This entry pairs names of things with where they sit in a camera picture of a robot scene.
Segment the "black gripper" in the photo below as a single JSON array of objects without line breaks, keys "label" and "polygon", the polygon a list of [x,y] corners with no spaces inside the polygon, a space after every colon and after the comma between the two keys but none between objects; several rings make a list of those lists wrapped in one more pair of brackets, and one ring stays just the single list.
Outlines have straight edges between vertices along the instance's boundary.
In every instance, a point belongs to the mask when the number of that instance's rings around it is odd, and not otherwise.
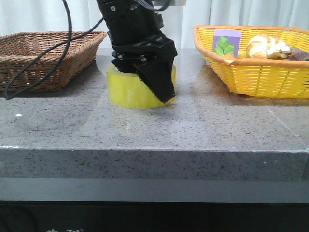
[{"label": "black gripper", "polygon": [[136,72],[162,103],[167,103],[176,96],[172,81],[172,62],[177,56],[177,50],[172,39],[159,33],[132,44],[112,47],[112,64],[119,71]]}]

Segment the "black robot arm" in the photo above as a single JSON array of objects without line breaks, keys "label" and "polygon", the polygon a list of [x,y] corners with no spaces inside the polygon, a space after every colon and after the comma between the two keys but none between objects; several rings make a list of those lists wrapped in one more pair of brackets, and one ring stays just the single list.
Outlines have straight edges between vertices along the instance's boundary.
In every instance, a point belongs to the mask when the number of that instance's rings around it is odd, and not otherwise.
[{"label": "black robot arm", "polygon": [[123,73],[134,73],[162,102],[175,97],[172,67],[177,50],[162,31],[159,14],[167,0],[155,9],[150,0],[98,0],[113,47],[113,65]]}]

